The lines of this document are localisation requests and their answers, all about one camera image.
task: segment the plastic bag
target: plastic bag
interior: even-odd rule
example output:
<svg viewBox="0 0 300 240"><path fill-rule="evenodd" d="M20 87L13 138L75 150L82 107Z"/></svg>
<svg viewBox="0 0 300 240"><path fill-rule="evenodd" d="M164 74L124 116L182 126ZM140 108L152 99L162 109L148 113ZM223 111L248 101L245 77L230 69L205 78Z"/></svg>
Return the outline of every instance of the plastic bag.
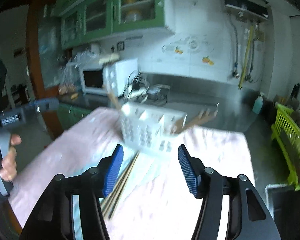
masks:
<svg viewBox="0 0 300 240"><path fill-rule="evenodd" d="M99 64L100 55L94 52L86 50L84 52L79 52L74 57L74 62L78 64L80 68L86 65Z"/></svg>
<svg viewBox="0 0 300 240"><path fill-rule="evenodd" d="M64 95L78 90L78 81L80 82L77 64L68 62L61 70L59 94Z"/></svg>

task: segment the microwave oven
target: microwave oven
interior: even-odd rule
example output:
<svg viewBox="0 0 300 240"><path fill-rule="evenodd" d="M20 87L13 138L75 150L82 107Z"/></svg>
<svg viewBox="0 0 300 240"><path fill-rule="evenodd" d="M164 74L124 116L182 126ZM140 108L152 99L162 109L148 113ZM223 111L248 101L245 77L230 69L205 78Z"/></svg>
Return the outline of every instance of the microwave oven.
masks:
<svg viewBox="0 0 300 240"><path fill-rule="evenodd" d="M116 97L122 96L131 73L138 74L138 59L127 59L102 66L85 65L79 68L80 81L84 94L106 95L103 85L109 84Z"/></svg>

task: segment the finger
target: finger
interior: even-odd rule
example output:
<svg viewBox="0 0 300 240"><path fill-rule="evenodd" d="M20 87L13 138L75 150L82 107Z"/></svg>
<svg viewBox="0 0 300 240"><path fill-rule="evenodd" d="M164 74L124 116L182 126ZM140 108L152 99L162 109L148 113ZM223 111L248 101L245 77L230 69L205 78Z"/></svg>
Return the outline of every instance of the finger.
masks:
<svg viewBox="0 0 300 240"><path fill-rule="evenodd" d="M7 172L5 170L0 171L0 176L4 181L12 181L17 175L17 171Z"/></svg>
<svg viewBox="0 0 300 240"><path fill-rule="evenodd" d="M14 178L16 174L17 174L17 170L13 167L9 167L7 169L4 169L3 172L2 172L2 175L3 175L4 178L9 178L9 176Z"/></svg>
<svg viewBox="0 0 300 240"><path fill-rule="evenodd" d="M1 161L1 166L3 168L6 168L8 166L13 165L15 163L16 155L17 155L16 149L14 147L10 147L8 154Z"/></svg>
<svg viewBox="0 0 300 240"><path fill-rule="evenodd" d="M17 134L12 134L10 143L11 143L12 146L19 145L21 143L20 136L17 135Z"/></svg>
<svg viewBox="0 0 300 240"><path fill-rule="evenodd" d="M8 169L15 169L17 166L17 163L15 162L15 160L5 160L4 162L2 162L2 168L4 170L8 170Z"/></svg>

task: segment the screw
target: screw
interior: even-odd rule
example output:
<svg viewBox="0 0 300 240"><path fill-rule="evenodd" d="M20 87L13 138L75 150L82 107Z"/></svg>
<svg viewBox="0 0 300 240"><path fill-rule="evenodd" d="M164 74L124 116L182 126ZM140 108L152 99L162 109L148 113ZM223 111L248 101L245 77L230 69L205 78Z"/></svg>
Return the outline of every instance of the screw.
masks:
<svg viewBox="0 0 300 240"><path fill-rule="evenodd" d="M95 173L97 173L97 172L98 172L97 167L91 167L91 168L89 169L89 173L90 173L90 174L95 174Z"/></svg>
<svg viewBox="0 0 300 240"><path fill-rule="evenodd" d="M59 181L62 180L65 176L62 174L57 174L56 176L54 176L54 180Z"/></svg>
<svg viewBox="0 0 300 240"><path fill-rule="evenodd" d="M240 175L239 175L239 179L241 179L242 181L246 181L248 178L247 178L246 175L240 174Z"/></svg>
<svg viewBox="0 0 300 240"><path fill-rule="evenodd" d="M204 171L208 174L212 174L214 172L213 168L210 168L210 167L204 168Z"/></svg>

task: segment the microwave door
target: microwave door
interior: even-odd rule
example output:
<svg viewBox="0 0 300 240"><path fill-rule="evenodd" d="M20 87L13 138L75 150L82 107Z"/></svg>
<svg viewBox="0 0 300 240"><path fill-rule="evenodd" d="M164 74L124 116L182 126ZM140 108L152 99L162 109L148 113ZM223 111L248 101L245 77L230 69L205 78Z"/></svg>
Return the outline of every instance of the microwave door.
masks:
<svg viewBox="0 0 300 240"><path fill-rule="evenodd" d="M98 95L105 95L106 92L102 88L103 80L103 70L95 69L84 69L82 70L82 79L83 79L83 92L92 93Z"/></svg>

